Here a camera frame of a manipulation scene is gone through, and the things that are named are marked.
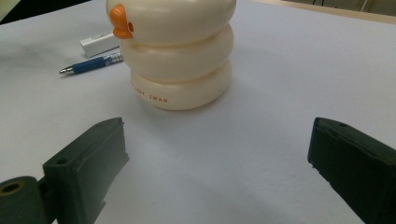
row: white plastic duck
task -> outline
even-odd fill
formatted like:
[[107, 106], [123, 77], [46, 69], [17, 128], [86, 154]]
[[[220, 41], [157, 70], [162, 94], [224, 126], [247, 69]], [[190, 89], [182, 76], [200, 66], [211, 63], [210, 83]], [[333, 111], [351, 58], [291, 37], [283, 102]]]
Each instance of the white plastic duck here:
[[139, 96], [163, 109], [216, 99], [231, 79], [236, 0], [107, 0]]

